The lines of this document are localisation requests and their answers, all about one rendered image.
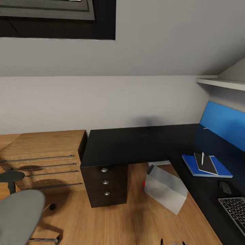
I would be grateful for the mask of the mouse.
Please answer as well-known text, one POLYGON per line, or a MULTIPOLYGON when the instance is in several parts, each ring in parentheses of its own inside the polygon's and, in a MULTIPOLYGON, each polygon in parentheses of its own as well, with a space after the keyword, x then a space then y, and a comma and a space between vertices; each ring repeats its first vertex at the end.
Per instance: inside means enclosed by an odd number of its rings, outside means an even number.
POLYGON ((220 187, 221 191, 226 192, 228 194, 232 194, 231 189, 229 188, 229 185, 226 182, 219 181, 218 186, 220 187))

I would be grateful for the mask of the swivel chair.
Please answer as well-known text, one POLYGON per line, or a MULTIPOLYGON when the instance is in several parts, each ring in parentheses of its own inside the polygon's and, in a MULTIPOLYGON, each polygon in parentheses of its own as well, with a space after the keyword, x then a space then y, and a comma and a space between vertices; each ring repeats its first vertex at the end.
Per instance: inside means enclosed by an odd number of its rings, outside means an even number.
POLYGON ((28 242, 61 242, 55 239, 31 238, 42 214, 55 204, 45 207, 46 197, 40 190, 29 189, 16 192, 16 181, 25 177, 23 172, 8 171, 0 173, 0 182, 8 183, 10 195, 0 200, 0 245, 26 245, 28 242))

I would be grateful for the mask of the keyboard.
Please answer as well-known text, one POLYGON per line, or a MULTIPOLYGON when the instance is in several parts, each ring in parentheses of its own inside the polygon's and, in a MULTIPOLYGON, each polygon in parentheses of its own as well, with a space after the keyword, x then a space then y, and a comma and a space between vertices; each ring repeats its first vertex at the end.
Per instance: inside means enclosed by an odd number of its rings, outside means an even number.
POLYGON ((245 198, 219 198, 218 201, 245 237, 245 198))

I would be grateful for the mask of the notebook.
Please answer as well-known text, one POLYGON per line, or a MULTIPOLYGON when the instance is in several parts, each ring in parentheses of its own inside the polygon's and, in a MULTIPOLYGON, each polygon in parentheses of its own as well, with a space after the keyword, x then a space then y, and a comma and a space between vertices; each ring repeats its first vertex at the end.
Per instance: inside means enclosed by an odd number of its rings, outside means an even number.
POLYGON ((206 155, 203 156, 203 165, 202 165, 202 155, 198 153, 194 153, 194 156, 196 158, 198 169, 200 171, 211 173, 213 175, 218 175, 218 172, 216 171, 216 168, 210 156, 206 156, 206 155))

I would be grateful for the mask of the folder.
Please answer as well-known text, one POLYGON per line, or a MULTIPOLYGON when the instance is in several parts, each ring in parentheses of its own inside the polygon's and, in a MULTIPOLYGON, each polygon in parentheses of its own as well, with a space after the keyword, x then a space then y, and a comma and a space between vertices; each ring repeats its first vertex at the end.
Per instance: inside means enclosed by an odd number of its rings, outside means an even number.
POLYGON ((201 177, 221 177, 221 178, 232 178, 233 175, 222 165, 222 163, 217 160, 215 156, 210 156, 213 164, 218 172, 218 175, 213 175, 211 173, 203 172, 198 169, 198 165, 196 162, 196 158, 194 155, 186 155, 183 154, 182 158, 189 168, 190 172, 193 176, 201 176, 201 177))

